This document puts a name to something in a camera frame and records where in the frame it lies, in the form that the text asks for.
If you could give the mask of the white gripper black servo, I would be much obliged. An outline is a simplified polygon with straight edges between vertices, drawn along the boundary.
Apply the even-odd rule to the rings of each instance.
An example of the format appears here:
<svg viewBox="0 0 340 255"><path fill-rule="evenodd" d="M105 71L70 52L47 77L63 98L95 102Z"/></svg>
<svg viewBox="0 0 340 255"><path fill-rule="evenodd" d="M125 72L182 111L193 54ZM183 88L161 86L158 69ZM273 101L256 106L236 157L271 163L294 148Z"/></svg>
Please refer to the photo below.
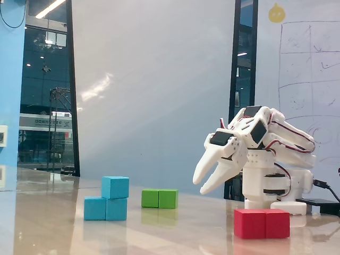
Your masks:
<svg viewBox="0 0 340 255"><path fill-rule="evenodd" d="M206 151L196 165L193 184L200 183L213 166L217 165L217 167L201 187L202 195L237 176L247 162L248 153L247 146L239 133L221 128L207 135L204 147Z"/></svg>

